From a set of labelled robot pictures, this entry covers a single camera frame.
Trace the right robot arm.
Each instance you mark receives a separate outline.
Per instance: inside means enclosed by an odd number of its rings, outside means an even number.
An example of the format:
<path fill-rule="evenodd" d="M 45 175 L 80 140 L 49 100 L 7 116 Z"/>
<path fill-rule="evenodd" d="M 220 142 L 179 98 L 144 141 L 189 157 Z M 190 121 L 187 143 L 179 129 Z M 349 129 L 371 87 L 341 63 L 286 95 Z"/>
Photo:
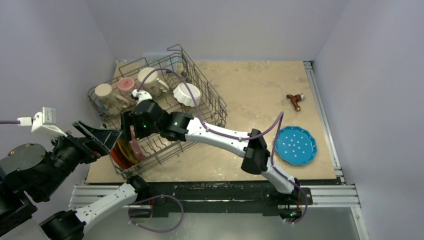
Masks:
<path fill-rule="evenodd" d="M 286 174 L 273 160 L 274 152 L 268 151 L 264 133 L 233 131 L 205 123 L 200 117 L 186 112 L 168 113 L 151 99 L 140 101 L 133 111 L 120 115 L 122 137 L 146 138 L 159 134 L 169 141 L 193 142 L 226 150 L 243 159 L 241 169 L 251 175 L 266 178 L 288 204 L 300 198 L 300 184 Z"/>

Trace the red-orange plate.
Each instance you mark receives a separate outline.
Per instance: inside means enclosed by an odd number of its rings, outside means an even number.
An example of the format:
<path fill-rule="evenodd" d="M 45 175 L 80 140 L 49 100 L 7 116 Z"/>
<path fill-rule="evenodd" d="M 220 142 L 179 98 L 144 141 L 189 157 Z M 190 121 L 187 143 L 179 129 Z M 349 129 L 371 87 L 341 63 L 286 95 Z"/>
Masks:
<path fill-rule="evenodd" d="M 116 165 L 124 170 L 129 169 L 132 166 L 132 163 L 123 155 L 118 145 L 114 146 L 109 155 Z"/>

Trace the yellow plate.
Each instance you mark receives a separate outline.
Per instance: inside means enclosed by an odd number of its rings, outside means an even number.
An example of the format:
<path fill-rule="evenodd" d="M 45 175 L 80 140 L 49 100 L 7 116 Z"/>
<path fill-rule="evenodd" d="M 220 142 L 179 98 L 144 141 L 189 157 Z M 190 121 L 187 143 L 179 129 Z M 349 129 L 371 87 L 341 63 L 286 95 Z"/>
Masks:
<path fill-rule="evenodd" d="M 119 138 L 117 141 L 117 146 L 123 156 L 133 165 L 136 165 L 140 162 L 128 141 L 124 140 L 123 138 Z"/>

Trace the white floral mug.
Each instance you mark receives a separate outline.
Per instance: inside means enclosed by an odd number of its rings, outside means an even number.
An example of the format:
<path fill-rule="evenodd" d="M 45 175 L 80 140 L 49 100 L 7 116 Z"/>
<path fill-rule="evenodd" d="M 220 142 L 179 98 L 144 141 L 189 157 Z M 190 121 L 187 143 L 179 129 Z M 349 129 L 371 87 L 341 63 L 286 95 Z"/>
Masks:
<path fill-rule="evenodd" d="M 141 83 L 144 78 L 154 70 L 155 68 L 153 67 L 142 68 L 137 74 L 137 80 Z M 159 73 L 159 71 L 154 71 L 147 77 L 143 84 L 140 84 L 141 88 L 147 91 L 152 98 L 159 97 L 170 90 L 168 84 L 159 77 Z"/>

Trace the pink patterned mug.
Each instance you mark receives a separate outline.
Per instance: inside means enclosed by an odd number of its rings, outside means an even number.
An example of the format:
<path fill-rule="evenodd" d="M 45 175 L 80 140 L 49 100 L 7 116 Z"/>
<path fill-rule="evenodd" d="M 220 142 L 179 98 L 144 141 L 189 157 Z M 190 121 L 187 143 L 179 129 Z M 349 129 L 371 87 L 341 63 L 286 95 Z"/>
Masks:
<path fill-rule="evenodd" d="M 130 77 L 123 77 L 117 82 L 117 89 L 121 96 L 126 98 L 130 105 L 135 103 L 132 92 L 137 88 L 136 82 Z"/>

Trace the white bowl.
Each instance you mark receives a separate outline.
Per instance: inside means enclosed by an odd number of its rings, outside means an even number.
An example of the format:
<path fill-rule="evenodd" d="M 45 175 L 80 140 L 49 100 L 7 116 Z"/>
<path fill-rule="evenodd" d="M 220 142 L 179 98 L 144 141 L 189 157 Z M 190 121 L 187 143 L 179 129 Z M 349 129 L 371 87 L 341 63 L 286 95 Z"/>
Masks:
<path fill-rule="evenodd" d="M 180 83 L 173 91 L 173 97 L 184 106 L 195 107 L 195 102 L 197 105 L 201 104 L 201 91 L 194 85 L 187 83 Z"/>

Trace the beige mug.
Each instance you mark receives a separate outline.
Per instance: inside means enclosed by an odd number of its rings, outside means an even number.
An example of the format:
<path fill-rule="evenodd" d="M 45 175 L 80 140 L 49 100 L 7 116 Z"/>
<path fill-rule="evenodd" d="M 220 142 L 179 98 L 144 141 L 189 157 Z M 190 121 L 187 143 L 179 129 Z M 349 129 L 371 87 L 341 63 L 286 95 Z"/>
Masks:
<path fill-rule="evenodd" d="M 114 92 L 108 83 L 102 83 L 95 87 L 94 94 L 108 116 L 117 115 L 130 106 L 127 98 Z"/>

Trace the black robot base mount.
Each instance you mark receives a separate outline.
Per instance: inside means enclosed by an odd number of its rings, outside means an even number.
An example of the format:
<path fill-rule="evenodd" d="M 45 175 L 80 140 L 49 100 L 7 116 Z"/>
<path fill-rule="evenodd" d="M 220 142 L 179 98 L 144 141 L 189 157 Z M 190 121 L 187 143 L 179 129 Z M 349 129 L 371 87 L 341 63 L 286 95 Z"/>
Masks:
<path fill-rule="evenodd" d="M 153 218 L 170 213 L 261 214 L 296 220 L 302 206 L 313 203 L 311 190 L 296 188 L 293 194 L 279 193 L 266 180 L 148 182 L 130 203 L 144 208 Z"/>

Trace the pink polka dot plate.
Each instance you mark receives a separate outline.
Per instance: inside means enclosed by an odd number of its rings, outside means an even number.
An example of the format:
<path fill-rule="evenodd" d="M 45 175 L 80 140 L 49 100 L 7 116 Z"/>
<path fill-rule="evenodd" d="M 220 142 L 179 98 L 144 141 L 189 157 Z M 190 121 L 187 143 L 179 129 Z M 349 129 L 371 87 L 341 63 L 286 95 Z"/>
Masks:
<path fill-rule="evenodd" d="M 146 159 L 146 157 L 144 156 L 144 153 L 138 143 L 138 140 L 135 137 L 134 132 L 131 131 L 130 134 L 131 134 L 131 139 L 128 142 L 134 153 L 134 156 L 138 160 L 138 162 L 143 162 Z"/>

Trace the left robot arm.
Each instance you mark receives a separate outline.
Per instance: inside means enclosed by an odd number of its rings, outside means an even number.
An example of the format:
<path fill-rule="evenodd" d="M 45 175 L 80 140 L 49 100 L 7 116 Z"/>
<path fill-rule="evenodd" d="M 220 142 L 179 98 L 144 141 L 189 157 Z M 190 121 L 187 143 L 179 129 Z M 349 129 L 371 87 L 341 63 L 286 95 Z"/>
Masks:
<path fill-rule="evenodd" d="M 51 195 L 80 164 L 108 155 L 120 138 L 120 129 L 93 128 L 80 120 L 73 126 L 82 133 L 74 137 L 54 125 L 53 150 L 37 143 L 15 147 L 0 161 L 0 237 L 3 240 L 81 240 L 104 218 L 135 202 L 149 199 L 149 185 L 131 177 L 114 192 L 76 210 L 59 211 L 41 223 L 33 220 L 36 203 Z"/>

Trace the blue plate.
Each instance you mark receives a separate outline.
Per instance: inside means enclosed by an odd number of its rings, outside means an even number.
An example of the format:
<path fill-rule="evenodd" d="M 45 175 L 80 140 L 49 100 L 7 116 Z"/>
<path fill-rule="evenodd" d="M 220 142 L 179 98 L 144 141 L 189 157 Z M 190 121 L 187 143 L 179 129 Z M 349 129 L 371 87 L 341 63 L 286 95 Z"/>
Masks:
<path fill-rule="evenodd" d="M 305 166 L 315 159 L 318 148 L 309 131 L 299 126 L 286 126 L 278 132 L 275 151 L 287 163 Z"/>

